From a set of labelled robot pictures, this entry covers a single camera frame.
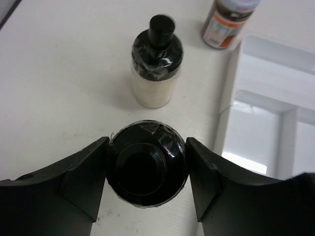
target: white plastic container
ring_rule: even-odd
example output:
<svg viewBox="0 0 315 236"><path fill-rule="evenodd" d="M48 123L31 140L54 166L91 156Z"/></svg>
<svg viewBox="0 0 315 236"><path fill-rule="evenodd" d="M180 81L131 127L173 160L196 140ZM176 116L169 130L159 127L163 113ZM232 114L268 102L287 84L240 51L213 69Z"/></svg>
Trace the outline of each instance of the white plastic container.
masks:
<svg viewBox="0 0 315 236"><path fill-rule="evenodd" d="M133 92L141 105L149 108L159 108L166 105L171 100L180 74L179 71L167 80L150 81L136 73L133 65L131 65L131 70L133 72Z"/></svg>
<svg viewBox="0 0 315 236"><path fill-rule="evenodd" d="M232 53L214 151L257 173L315 172L315 54L246 36Z"/></svg>

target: black cylindrical part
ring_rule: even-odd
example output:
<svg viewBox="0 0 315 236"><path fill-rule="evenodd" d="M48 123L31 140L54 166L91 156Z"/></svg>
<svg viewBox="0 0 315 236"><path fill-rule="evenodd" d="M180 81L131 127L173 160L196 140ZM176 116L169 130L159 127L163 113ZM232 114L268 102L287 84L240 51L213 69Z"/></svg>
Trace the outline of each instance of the black cylindrical part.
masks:
<svg viewBox="0 0 315 236"><path fill-rule="evenodd" d="M149 42L155 49L166 49L173 37L174 21L165 15L156 15L150 20Z"/></svg>
<svg viewBox="0 0 315 236"><path fill-rule="evenodd" d="M122 129L111 140L105 162L113 190L138 207L170 201L188 177L184 140L174 129L154 120Z"/></svg>

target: orange label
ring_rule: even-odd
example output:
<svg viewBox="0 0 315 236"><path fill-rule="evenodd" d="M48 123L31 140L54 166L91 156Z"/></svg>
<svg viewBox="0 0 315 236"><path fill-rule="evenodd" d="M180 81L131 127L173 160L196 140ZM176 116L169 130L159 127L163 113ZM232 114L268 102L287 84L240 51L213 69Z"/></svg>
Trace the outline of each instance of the orange label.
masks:
<svg viewBox="0 0 315 236"><path fill-rule="evenodd" d="M235 22L231 22L225 18L223 18L221 15L219 15L219 13L216 11L213 15L213 17L222 25L231 27L231 28L240 28L243 27L243 25L245 24L245 22L241 22L241 23L235 23Z"/></svg>
<svg viewBox="0 0 315 236"><path fill-rule="evenodd" d="M245 21L239 23L233 22L215 11L205 30L203 39L214 48L226 48L231 44L244 24Z"/></svg>

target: white countertop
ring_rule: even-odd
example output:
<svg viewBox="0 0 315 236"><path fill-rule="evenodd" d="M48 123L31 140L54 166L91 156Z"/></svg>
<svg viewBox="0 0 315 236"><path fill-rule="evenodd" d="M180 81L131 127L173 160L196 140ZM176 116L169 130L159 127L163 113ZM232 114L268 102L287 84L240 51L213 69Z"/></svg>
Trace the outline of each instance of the white countertop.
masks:
<svg viewBox="0 0 315 236"><path fill-rule="evenodd" d="M24 0L0 31L0 179L43 168L124 126L156 119L212 147L230 51L206 46L210 0ZM263 0L253 32L315 52L315 1ZM135 37L171 15L185 55L173 99L139 105L130 90ZM195 236L190 182L169 203L137 209L105 184L92 236Z"/></svg>

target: spray can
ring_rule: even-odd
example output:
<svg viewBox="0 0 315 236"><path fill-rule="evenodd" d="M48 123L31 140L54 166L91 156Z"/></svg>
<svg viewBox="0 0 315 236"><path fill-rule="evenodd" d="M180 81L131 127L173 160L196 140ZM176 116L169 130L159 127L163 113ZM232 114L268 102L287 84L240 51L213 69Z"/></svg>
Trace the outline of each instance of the spray can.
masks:
<svg viewBox="0 0 315 236"><path fill-rule="evenodd" d="M224 49L243 28L260 0L215 0L202 30L202 38L213 48Z"/></svg>

